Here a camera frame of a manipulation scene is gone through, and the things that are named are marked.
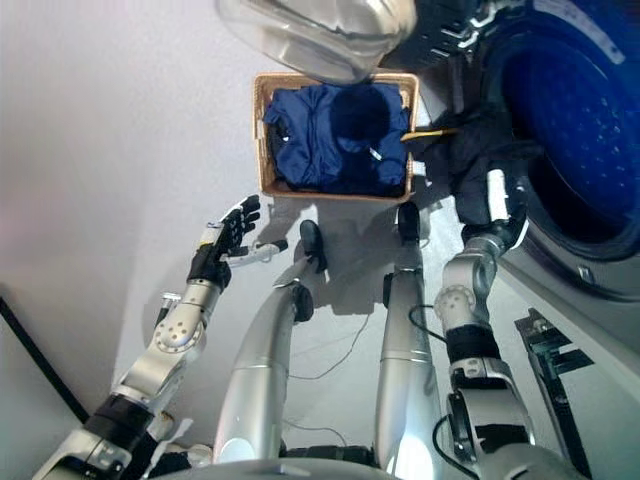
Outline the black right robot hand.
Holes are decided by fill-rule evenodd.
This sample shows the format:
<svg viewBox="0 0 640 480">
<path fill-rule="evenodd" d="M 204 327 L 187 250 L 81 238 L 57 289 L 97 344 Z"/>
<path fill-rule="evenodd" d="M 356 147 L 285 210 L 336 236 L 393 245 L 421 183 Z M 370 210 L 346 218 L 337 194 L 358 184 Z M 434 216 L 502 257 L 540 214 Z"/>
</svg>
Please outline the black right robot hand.
<svg viewBox="0 0 640 480">
<path fill-rule="evenodd" d="M 494 168 L 487 173 L 486 181 L 492 231 L 501 239 L 504 251 L 516 249 L 529 227 L 527 179 Z"/>
</svg>

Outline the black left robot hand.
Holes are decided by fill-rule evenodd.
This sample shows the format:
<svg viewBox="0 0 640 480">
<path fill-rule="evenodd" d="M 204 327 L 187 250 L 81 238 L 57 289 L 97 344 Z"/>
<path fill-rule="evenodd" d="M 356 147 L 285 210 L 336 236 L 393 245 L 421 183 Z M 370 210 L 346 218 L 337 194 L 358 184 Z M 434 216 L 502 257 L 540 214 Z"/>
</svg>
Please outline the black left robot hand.
<svg viewBox="0 0 640 480">
<path fill-rule="evenodd" d="M 215 222 L 209 222 L 192 258 L 188 283 L 209 282 L 224 291 L 231 269 L 271 259 L 288 248 L 286 239 L 244 244 L 260 218 L 260 197 L 250 195 L 232 206 Z"/>
</svg>

